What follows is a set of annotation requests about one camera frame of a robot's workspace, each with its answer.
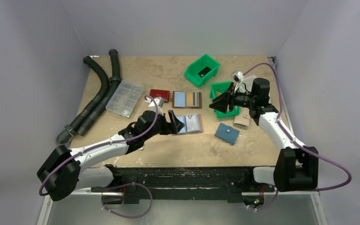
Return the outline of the silver VIP card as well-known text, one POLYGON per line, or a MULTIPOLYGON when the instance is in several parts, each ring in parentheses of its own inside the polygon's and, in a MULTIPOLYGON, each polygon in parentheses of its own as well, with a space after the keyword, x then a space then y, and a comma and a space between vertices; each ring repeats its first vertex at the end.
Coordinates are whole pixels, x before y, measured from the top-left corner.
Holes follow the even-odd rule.
POLYGON ((185 124, 188 133, 200 132, 202 130, 199 114, 185 116, 185 124))

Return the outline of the pink leather card holder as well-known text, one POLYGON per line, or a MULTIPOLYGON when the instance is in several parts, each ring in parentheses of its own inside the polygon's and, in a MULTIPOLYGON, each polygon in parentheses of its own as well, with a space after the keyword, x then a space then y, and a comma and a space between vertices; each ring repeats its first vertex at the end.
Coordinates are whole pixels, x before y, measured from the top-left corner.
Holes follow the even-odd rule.
POLYGON ((177 135, 197 134, 203 132, 203 123, 201 114, 190 114, 186 116, 176 116, 184 124, 177 135))

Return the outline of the black VIP card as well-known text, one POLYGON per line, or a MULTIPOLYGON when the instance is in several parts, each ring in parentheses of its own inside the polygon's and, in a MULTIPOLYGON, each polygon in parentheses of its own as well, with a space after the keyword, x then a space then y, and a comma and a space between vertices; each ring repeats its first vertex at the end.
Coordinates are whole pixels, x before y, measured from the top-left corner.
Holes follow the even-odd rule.
POLYGON ((198 75, 203 78, 211 71, 210 67, 205 67, 201 71, 198 72, 198 75))

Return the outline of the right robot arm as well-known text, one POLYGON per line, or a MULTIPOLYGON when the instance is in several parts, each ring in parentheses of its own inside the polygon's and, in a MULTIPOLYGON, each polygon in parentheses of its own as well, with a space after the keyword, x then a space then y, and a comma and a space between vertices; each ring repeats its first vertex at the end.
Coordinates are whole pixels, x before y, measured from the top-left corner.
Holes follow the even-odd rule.
POLYGON ((318 151, 297 143, 296 137, 285 127, 276 107, 269 103, 270 82, 264 78, 253 80, 247 93, 235 92, 231 82, 227 90, 214 98, 209 107, 226 113, 235 106, 249 109, 249 115, 270 138, 279 151, 275 166, 253 169, 253 181, 275 186, 280 192, 312 190, 318 183, 318 151))

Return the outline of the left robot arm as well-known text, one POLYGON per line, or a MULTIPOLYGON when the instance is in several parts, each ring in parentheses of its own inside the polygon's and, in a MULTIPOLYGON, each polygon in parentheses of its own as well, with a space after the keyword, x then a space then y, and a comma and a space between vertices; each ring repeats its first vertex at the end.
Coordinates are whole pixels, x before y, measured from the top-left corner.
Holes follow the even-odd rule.
POLYGON ((91 166, 113 157, 130 154, 141 148, 155 135, 175 135, 184 127, 172 110, 165 114, 144 111, 137 121, 131 122, 114 136, 85 147, 69 149, 56 147, 37 171, 41 181, 40 196, 60 201, 81 188, 81 174, 91 166))

